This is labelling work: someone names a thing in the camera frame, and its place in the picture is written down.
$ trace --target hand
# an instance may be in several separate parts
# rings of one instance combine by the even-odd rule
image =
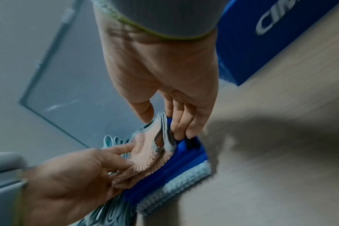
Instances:
[[[164,97],[177,140],[198,135],[218,93],[216,30],[195,41],[162,39],[118,22],[95,9],[111,80],[137,115],[153,118],[150,98]]]
[[[121,158],[133,144],[88,149],[64,155],[29,170],[24,190],[26,226],[66,226],[89,214],[121,190],[111,187],[114,174],[133,162]]]

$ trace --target wooden floor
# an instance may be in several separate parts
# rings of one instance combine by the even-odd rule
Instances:
[[[201,140],[213,176],[136,225],[339,226],[339,6],[222,88]]]

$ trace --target person's right hand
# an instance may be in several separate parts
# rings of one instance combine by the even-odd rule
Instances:
[[[216,30],[195,41],[163,39],[95,9],[111,80],[143,122],[153,118],[150,98],[159,91],[176,140],[198,135],[218,93]]]

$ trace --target sleeve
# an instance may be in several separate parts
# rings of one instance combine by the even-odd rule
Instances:
[[[16,153],[0,153],[0,226],[22,225],[22,190],[26,181],[24,159]]]
[[[210,33],[229,0],[93,0],[138,27],[173,39],[196,39]]]

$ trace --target blue box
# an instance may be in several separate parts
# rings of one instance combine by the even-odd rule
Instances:
[[[219,75],[241,85],[339,0],[232,0],[218,24]]]

